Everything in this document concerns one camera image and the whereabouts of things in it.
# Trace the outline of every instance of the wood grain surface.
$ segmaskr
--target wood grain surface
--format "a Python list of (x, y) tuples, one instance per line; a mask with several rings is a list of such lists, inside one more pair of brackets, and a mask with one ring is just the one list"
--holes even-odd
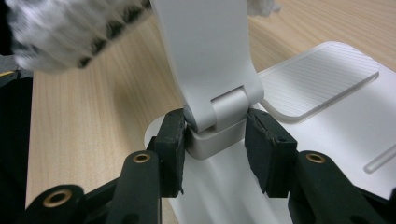
[[(396, 1), (281, 0), (269, 18), (249, 18), (258, 72), (325, 42), (345, 42), (396, 71)], [(120, 175), (143, 150), (149, 124), (182, 106), (151, 16), (83, 69), (35, 72), (26, 203), (77, 184), (89, 192)], [(177, 223), (163, 200), (163, 223)]]

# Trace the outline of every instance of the white plastic base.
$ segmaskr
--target white plastic base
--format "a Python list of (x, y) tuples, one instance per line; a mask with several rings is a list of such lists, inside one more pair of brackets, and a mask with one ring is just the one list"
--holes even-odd
[[(373, 82), (296, 124), (282, 125), (298, 150), (330, 156), (357, 187), (388, 199), (396, 187), (396, 73), (380, 65)], [(145, 143), (162, 123), (148, 128)], [(287, 200), (262, 195), (243, 142), (197, 161), (186, 154), (179, 223), (291, 223)]]

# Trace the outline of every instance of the white plastic object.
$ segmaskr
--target white plastic object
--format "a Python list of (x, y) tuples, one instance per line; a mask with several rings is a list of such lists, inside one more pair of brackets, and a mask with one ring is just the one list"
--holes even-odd
[(299, 122), (374, 80), (378, 71), (378, 62), (357, 49), (326, 42), (261, 72), (262, 105), (282, 122)]
[[(301, 122), (281, 124), (299, 151), (330, 156), (352, 184), (388, 199), (396, 187), (396, 73), (379, 68), (371, 83)], [(161, 122), (149, 126), (146, 145)], [(170, 200), (180, 224), (291, 223), (287, 200), (260, 192), (243, 141), (206, 161), (186, 154), (183, 189), (184, 195)]]

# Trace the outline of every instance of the crumpled white fabric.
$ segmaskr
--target crumpled white fabric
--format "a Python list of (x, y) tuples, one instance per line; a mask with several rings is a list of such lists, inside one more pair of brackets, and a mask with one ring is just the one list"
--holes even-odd
[[(249, 15), (268, 16), (275, 0), (247, 0)], [(6, 0), (17, 63), (61, 72), (85, 67), (122, 31), (151, 11), (149, 0)]]

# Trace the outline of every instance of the white plastic panel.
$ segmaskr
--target white plastic panel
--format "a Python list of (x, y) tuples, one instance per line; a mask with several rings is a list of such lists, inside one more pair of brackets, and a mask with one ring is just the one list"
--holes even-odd
[(326, 42), (260, 73), (262, 105), (280, 121), (301, 121), (378, 76), (379, 64), (349, 45)]

